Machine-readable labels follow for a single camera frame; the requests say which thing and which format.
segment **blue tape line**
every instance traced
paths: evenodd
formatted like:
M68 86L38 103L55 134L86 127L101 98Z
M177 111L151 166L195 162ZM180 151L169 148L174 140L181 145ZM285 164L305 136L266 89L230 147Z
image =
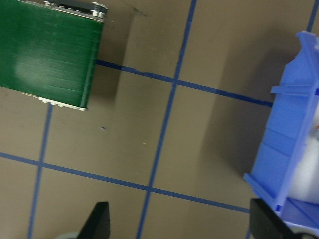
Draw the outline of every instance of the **blue tape line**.
M130 72L133 74L137 74L137 75L141 75L141 76L145 76L145 77L149 77L149 78L153 78L153 79L157 79L157 80L161 80L161 81L165 81L165 82L173 82L173 81L177 80L177 78L173 79L171 77L162 76L162 75L158 75L155 73L140 72L134 68L127 67L127 66L120 66L120 65L117 65L117 64L114 64L111 62L107 62L107 61L97 60L97 64L101 65L101 66L105 66L105 67L110 67L112 69ZM180 66L179 66L179 69L176 69L175 76L179 76L180 70L181 70L181 64L182 64L182 59L180 59L178 61L178 65L180 65ZM227 97L242 100L242 101L251 102L251 103L262 105L262 106L271 107L273 105L273 103L269 102L269 101L262 101L262 100L255 99L255 98L252 98L249 96L240 95L240 94L236 94L236 93L228 92L228 91L224 91L224 90L219 90L216 88L212 88L209 86L204 86L204 85L200 85L200 84L196 84L196 83L192 83L192 82L177 80L177 84L181 85L181 86L186 86L186 87L194 88L197 90L201 90L201 91L206 91L206 92L210 92L210 93L214 93L214 94L218 94L218 95L227 96Z
M37 208L38 198L39 198L39 190L40 190L40 183L41 183L42 170L43 170L42 166L43 166L43 162L44 162L46 145L47 145L47 140L48 140L48 135L49 135L49 130L50 130L52 109L53 109L53 106L51 104L49 104L47 114L46 114L42 147L41 147L38 170L37 170L37 174L36 174L35 188L34 188L34 193L33 193L33 201L32 201L32 208L31 208L31 215L30 215L28 236L27 236L28 239L33 238L32 236L33 236L33 229L34 229L34 219L35 219L36 208Z
M314 25L317 10L318 10L318 5L319 5L319 0L315 0L313 10L311 11L310 18L309 18L308 25L307 25L308 32L311 32L313 29L313 25Z
M22 157L18 157L18 156L14 156L14 155L7 154L7 153L1 153L0 152L0 157L6 158L6 159L10 159L10 160L14 160L14 161L18 161L18 162L21 162L21 163L27 163L27 164L35 165L35 166L39 165L38 161L27 159L27 158L22 158Z
M186 23L185 32L184 32L183 43L182 43L181 50L179 53L179 59L178 59L177 65L176 65L174 79L172 81L172 89L171 89L171 92L169 95L167 108L166 108L166 112L165 112L165 117L164 117L164 121L162 124L161 132L160 132L158 147L156 150L155 159L154 159L154 163L153 163L153 167L152 167L152 172L151 172L151 176L150 176L150 180L149 180L149 188L146 192L136 239L140 239L142 236L145 218L146 218L146 214L147 214L147 210L148 210L148 206L149 206L149 202L150 202L152 187L153 187L155 175L156 175L156 172L158 169L160 154L161 154L163 141L164 141L166 130L167 130L170 112L172 109L172 105L173 105L173 101L174 101L174 97L175 97L175 93L176 93L177 81L178 81L178 78L180 75L181 67L183 64L184 56L185 56L185 51L186 51L188 37L189 37L189 33L190 33L192 21L193 21L196 3L197 3L197 0L192 0L191 4L190 4L189 13L188 13L188 17L187 17L187 23Z
M245 239L249 239L249 238L250 238L250 235L251 235L250 229L248 229Z
M0 152L0 157L6 158L9 160L19 161L19 162L26 163L26 164L39 165L38 161L27 159L27 158L21 158L18 156L14 156L14 155L2 153L2 152ZM115 178L110 178L110 177L105 177L105 176L101 176L101 175L97 175L97 174L93 174L93 173L87 173L87 172L83 172L83 171L79 171L79 170L75 170L75 169L71 169L71 168L65 168L62 166L54 165L54 164L42 163L41 167L64 172L64 173L70 173L70 174L78 175L81 177L95 179L95 180L99 180L99 181L114 183L114 184L118 184L121 186L136 188L136 189L140 189L140 190L144 190L144 191L150 191L150 192L163 194L163 195L167 195L167 196L172 196L172 197L177 197L177 198L181 198L181 199L186 199L186 200L190 200L190 201L194 201L194 202L200 202L200 203L204 203L204 204L208 204L208 205L212 205L212 206L227 208L227 209L231 209L231 210L235 210L235 211L240 211L240 212L245 212L245 213L249 212L248 209L240 208L240 207L229 205L229 204L219 203L219 202L215 202L215 201L211 201L211 200L207 200L207 199L203 199L203 198L198 198L198 197L193 197L193 196L189 196L189 195L185 195L185 194L181 194L181 193L175 193L175 192L171 192L171 191L167 191L167 190L163 190L163 189L149 188L148 186L145 186L145 185L131 183L131 182L127 182L127 181L123 181L123 180L119 180L119 179L115 179Z
M61 166L57 166L57 165L53 165L53 164L49 164L49 163L44 163L43 167L48 168L48 169L53 169L56 171L60 171L60 172L64 172L64 173L70 173L70 174L74 174L74 175L78 175L78 176L82 176L82 177L86 177L86 178L91 178L91 179L95 179L95 180L99 180L99 181L114 183L114 184L130 187L130 188L136 188L136 189L141 189L141 190L148 189L148 187L145 185L126 182L126 181L119 180L119 179L100 176L100 175L96 175L93 173L87 173L87 172L83 172L83 171L79 171L79 170L75 170L75 169L70 169L70 168L65 168L65 167L61 167Z
M230 205L230 204L220 203L220 202L216 202L216 201L212 201L212 200L208 200L208 199L193 197L193 196L189 196L189 195L185 195L185 194L181 194L181 193L175 193L175 192L171 192L171 191L167 191L167 190L163 190L163 189L152 188L152 192L175 197L175 198L181 198L181 199L185 199L185 200L193 201L193 202L197 202L197 203L208 204L208 205L219 207L219 208L230 209L230 210L234 210L234 211L238 211L238 212L242 212L242 213L249 213L249 209L247 209L247 208L242 208L242 207L238 207L238 206L234 206L234 205Z
M187 43L188 43L188 37L190 34L190 29L191 29L191 25L192 25L194 13L195 13L196 3L197 3L197 0L192 0L191 4L190 4L189 14L188 14L187 23L186 23L185 32L184 32L184 39L183 39L183 43L182 43L181 50L179 53L179 59L177 62L177 66L175 69L174 78L176 80L179 79L181 67L183 65L185 51L186 51L186 47L187 47Z
M218 95L222 95L222 96L238 99L238 100L241 100L241 101L247 101L247 102L255 103L255 104L258 104L258 105L262 105L262 106L271 107L273 105L273 103L269 102L269 101L262 101L262 100L258 100L258 99L255 99L255 98L252 98L252 97L249 97L249 96L240 95L240 94L236 94L236 93L229 92L229 91L219 90L219 89L208 87L208 86L202 86L202 85L195 84L195 83L192 83L192 82L178 80L177 83L179 85L181 85L181 86L186 86L186 87L190 87L190 88L194 88L194 89L198 89L198 90L202 90L202 91L207 91L207 92L215 93L215 94L218 94Z
M157 79L160 81L172 82L172 80L173 80L171 77L168 77L168 76L162 76L162 75L151 73L151 72L141 72L141 71L136 70L132 67L120 66L120 65L117 65L115 63L111 63L111 62L107 62L107 61L97 60L96 64L98 64L100 66L105 66L105 67L109 67L112 69L120 70L120 71L130 72L130 73L137 74L140 76L145 76L145 77Z
M169 120L173 100L175 97L175 92L176 92L176 83L173 83L172 90L170 92L169 99L168 99L168 104L167 104L167 108L166 108L166 113L165 113L162 129L160 132L159 143L158 143L158 147L156 150L155 159L154 159L154 163L153 163L153 167L152 167L152 172L151 172L151 176L150 176L150 180L149 180L149 187L148 187L148 191L146 192L146 196L145 196L145 200L144 200L144 205L143 205L143 209L142 209L142 214L141 214L141 218L140 218L138 232L136 235L137 239L140 239L141 235L142 235L145 217L146 217L147 209L149 206L151 187L154 184L154 179L155 179L155 175L156 175L159 160L160 160L160 154L161 154L163 141L164 141L166 130L167 130L167 125L168 125L168 120Z

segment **white object in bin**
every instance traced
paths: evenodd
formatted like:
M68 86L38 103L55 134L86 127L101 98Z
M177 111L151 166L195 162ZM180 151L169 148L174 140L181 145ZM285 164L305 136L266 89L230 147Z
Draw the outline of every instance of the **white object in bin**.
M306 150L299 162L288 197L319 204L319 104L306 139Z
M55 239L76 239L79 235L79 232L69 232L58 236Z

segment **blue tape grid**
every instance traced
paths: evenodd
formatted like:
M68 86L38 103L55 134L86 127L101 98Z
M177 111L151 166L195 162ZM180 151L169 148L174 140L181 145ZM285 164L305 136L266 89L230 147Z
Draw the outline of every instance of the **blue tape grid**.
M50 130L50 122L52 119L52 110L53 110L52 105L49 105L48 109L47 109L47 115L46 115L46 121L45 121L45 127L44 127L42 147L41 147L39 161L35 161L35 160L31 160L31 159L18 157L18 156L14 156L14 155L0 152L0 157L2 157L2 158L6 158L6 159L10 159L10 160L14 160L14 161L18 161L18 162L22 162L22 163L26 163L26 164L30 164L30 165L34 165L34 166L38 167L35 188L34 188L34 193L33 193L31 213L30 213L30 218L29 218L29 228L28 228L28 235L27 235L28 239L32 239L32 235L33 235L34 219L35 219L35 215L36 215L36 209L37 209L38 196L39 196L43 168L56 170L56 171L60 171L60 172L65 172L65 173L70 173L70 174L74 174L74 175L78 175L78 176L82 176L82 177L87 177L87 178L91 178L91 179L95 179L95 180L114 183L114 184L146 191L145 201L144 201L141 219L140 219L138 232L137 232L137 236L136 236L137 239L140 239L141 235L142 235L143 226L144 226L144 222L145 222L145 217L146 217L151 193L167 195L170 197L176 197L176 198L180 198L180 199L184 199L184 200L189 200L189 201L203 203L203 204L221 207L221 208L225 208L225 209L235 210L235 211L239 211L239 212L243 212L243 213L249 213L249 210L246 208L237 207L237 206L224 204L224 203L220 203L220 202L215 202L215 201L207 200L207 199L203 199L203 198L193 197L193 196L180 194L180 193L176 193L176 192L171 192L171 191L167 191L167 190L153 188L154 179L155 179L155 175L157 172L157 167L158 167L158 163L159 163L159 159L160 159L160 153L161 153L163 141L165 138L165 133L167 130L167 125L168 125L169 116L170 116L170 112L172 109L172 104L173 104L177 85L190 87L190 88L194 88L197 90L202 90L202 91L206 91L206 92L210 92L210 93L214 93L214 94L218 94L218 95L223 95L226 97L231 97L234 99L247 101L247 102L251 102L251 103L255 103L255 104L259 104L259 105L264 105L264 106L268 106L268 107L272 106L272 103L268 102L268 101L262 101L262 100L248 97L245 95L227 92L224 90L219 90L216 88L203 86L203 85L199 85L199 84L195 84L195 83L191 83L191 82L187 82L187 81L183 81L183 80L179 79L179 75L180 75L180 71L182 68L182 63L184 60L185 51L186 51L186 47L187 47L187 41L188 41L190 29L191 29L192 19L193 19L194 12L195 12L196 2L197 2L197 0L192 0L191 5L190 5L190 10L189 10L187 23L186 23L186 27L185 27L184 39L183 39L182 47L180 50L179 60L178 60L178 63L176 65L174 78L162 76L162 75L155 74L155 73L140 72L140 71L138 71L134 68L131 68L131 67L120 66L120 65L106 62L106 61L102 61L102 60L97 61L97 64L101 65L101 66L105 66L105 67L117 69L120 71L125 71L125 72L129 72L132 74L137 74L137 75L145 76L148 78L153 78L153 79L172 83L172 89L171 89L171 93L170 93L168 103L167 103L165 117L164 117L164 121L162 124L161 134L160 134L158 147L157 147L155 160L154 160L154 164L152 167L152 172L151 172L148 186L136 184L136 183L131 183L131 182L126 182L123 180L118 180L118 179L114 179L114 178L110 178L110 177L100 176L100 175L96 175L96 174L92 174L92 173L87 173L87 172L83 172L83 171L79 171L79 170L74 170L74 169L70 169L70 168L65 168L65 167L45 163L44 158L45 158L47 140L48 140L48 135L49 135L49 130ZM309 32L312 31L313 24L314 24L316 14L318 11L318 6L319 6L319 0L315 0L314 6L313 6L313 9L312 9L309 21L308 21L308 25L307 25L307 31L309 31ZM249 237L250 237L250 232L248 231L245 238L248 239Z

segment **brown floor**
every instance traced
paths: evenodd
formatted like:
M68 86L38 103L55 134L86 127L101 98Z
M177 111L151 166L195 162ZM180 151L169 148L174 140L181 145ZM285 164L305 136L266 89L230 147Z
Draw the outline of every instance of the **brown floor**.
M99 2L109 7L99 59L174 77L191 0ZM313 3L198 0L179 79L271 102ZM110 202L111 239L136 238L146 191L122 184L148 185L170 91L171 83L98 65L89 111L53 107L44 162L60 167L43 169L33 239L78 231L97 201ZM10 158L39 160L48 105L0 94L0 238L24 239L37 167ZM141 238L245 239L249 215L238 209L254 194L242 176L269 112L178 85L153 184L177 194L151 193Z

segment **blue plastic bin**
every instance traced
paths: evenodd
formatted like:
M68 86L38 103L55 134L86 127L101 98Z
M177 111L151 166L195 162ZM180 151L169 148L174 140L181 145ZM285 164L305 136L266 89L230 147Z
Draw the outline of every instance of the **blue plastic bin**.
M319 99L319 39L305 31L297 37L302 48L286 65L280 85L272 88L276 98L264 137L244 178L288 226L319 235L319 205L287 196Z

